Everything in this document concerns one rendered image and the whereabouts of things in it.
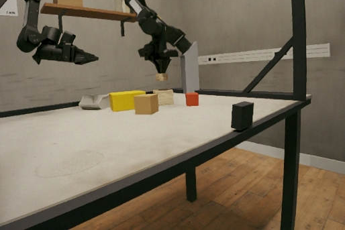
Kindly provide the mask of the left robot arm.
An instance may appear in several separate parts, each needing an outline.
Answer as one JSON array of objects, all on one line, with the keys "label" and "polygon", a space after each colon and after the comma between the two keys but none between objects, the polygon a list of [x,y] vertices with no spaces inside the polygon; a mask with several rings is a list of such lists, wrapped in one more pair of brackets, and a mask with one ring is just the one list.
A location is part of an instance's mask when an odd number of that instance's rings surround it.
[{"label": "left robot arm", "polygon": [[16,45],[25,53],[31,52],[38,47],[36,53],[32,56],[37,64],[40,64],[41,60],[53,60],[52,47],[54,45],[62,47],[65,43],[72,44],[76,36],[68,31],[64,31],[58,44],[61,31],[56,27],[48,27],[47,25],[42,28],[42,34],[40,34],[38,31],[38,15],[41,0],[24,1],[26,2],[26,9],[23,28],[18,36]]}]

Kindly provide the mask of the orange-red block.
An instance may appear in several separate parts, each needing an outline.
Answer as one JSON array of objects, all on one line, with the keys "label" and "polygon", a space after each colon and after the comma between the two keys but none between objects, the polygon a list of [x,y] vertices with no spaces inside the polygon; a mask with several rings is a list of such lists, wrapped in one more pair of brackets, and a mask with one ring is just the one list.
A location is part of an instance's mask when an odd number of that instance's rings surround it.
[{"label": "orange-red block", "polygon": [[197,93],[185,93],[186,105],[190,106],[199,106],[199,94]]}]

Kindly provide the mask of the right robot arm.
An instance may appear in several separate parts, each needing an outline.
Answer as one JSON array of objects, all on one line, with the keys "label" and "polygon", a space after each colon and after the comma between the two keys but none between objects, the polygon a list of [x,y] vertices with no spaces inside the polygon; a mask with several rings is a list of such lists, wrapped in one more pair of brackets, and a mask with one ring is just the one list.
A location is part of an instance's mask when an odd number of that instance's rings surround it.
[{"label": "right robot arm", "polygon": [[[136,13],[136,19],[138,21],[138,25],[142,29],[145,34],[155,37],[166,37],[169,44],[173,47],[177,47],[177,49],[184,54],[192,45],[186,38],[185,33],[178,28],[174,28],[174,26],[167,25],[155,12],[155,10],[151,10],[147,5],[145,0],[124,0],[126,1],[125,4],[130,8],[133,9]],[[132,8],[131,8],[132,7]],[[149,10],[148,10],[149,9]],[[154,15],[154,16],[153,16]],[[152,19],[151,19],[152,18]],[[155,21],[154,21],[155,20]],[[158,22],[161,21],[162,23]],[[184,36],[182,36],[182,34]],[[182,37],[181,37],[182,36]],[[174,43],[178,40],[178,42],[174,45]],[[152,55],[151,53],[158,53],[158,48],[155,41],[145,44],[142,49],[138,50],[140,57],[145,57],[148,54]]]}]

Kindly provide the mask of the black metal post with diagonal brace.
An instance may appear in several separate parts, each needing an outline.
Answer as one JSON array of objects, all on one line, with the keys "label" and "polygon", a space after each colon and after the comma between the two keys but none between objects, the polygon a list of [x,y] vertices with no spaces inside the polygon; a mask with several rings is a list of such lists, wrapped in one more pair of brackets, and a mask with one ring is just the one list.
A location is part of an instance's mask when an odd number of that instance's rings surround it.
[{"label": "black metal post with diagonal brace", "polygon": [[293,100],[306,101],[307,95],[307,48],[305,0],[291,0],[293,36],[254,80],[242,91],[249,93],[293,47]]}]

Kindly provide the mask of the yellow rectangular block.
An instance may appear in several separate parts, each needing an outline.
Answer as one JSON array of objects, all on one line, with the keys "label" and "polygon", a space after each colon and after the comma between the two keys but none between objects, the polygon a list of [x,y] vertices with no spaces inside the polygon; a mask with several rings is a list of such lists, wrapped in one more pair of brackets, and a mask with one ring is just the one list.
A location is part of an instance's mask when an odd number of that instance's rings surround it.
[{"label": "yellow rectangular block", "polygon": [[126,91],[109,93],[110,109],[113,112],[127,111],[134,109],[134,97],[146,94],[145,91]]}]

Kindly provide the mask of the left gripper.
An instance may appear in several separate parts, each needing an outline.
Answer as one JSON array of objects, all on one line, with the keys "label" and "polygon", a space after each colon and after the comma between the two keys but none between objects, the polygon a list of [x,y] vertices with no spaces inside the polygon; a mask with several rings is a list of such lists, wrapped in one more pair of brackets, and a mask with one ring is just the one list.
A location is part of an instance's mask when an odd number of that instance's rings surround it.
[{"label": "left gripper", "polygon": [[[73,47],[71,47],[73,46]],[[62,45],[63,49],[61,47],[57,47],[57,45],[52,47],[52,59],[59,62],[70,62],[75,63],[78,65],[83,65],[89,62],[93,62],[99,59],[99,57],[96,57],[94,54],[90,54],[85,52],[84,50],[78,49],[75,45],[65,43]],[[61,59],[62,55],[62,60]],[[70,60],[72,61],[69,61]],[[81,63],[81,64],[79,64]]]}]

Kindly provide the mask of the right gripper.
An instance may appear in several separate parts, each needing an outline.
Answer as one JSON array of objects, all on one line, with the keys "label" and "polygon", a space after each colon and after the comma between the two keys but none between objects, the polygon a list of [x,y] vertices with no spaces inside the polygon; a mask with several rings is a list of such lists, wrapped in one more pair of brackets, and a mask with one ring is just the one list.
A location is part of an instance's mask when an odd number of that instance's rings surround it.
[{"label": "right gripper", "polygon": [[166,37],[155,37],[155,38],[152,38],[152,41],[150,42],[153,42],[153,41],[155,41],[157,45],[158,52],[161,51],[161,53],[155,54],[153,52],[151,53],[152,55],[148,54],[147,56],[144,57],[144,59],[151,61],[155,65],[157,72],[159,74],[162,74],[166,72],[166,69],[168,68],[169,63],[172,60],[170,59],[170,57],[174,57],[174,58],[179,57],[179,52],[177,50],[165,50],[167,49],[166,43],[168,42]]}]

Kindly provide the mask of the small wooden box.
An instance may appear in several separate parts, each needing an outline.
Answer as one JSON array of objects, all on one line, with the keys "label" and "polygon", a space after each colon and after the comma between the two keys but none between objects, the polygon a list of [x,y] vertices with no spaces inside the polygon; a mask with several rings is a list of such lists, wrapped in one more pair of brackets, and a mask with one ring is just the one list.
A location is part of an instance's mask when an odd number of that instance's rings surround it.
[{"label": "small wooden box", "polygon": [[167,73],[156,74],[156,80],[157,80],[157,81],[168,80],[168,75],[167,75]]}]

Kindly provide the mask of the large light wood open box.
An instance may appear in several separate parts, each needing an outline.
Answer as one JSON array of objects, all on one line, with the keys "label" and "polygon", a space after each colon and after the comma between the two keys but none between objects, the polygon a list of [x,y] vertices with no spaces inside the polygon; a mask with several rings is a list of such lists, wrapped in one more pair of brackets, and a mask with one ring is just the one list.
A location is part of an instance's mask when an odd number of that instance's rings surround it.
[{"label": "large light wood open box", "polygon": [[[167,91],[164,91],[167,90]],[[158,106],[174,105],[172,89],[156,89],[152,90],[153,94],[158,94]]]}]

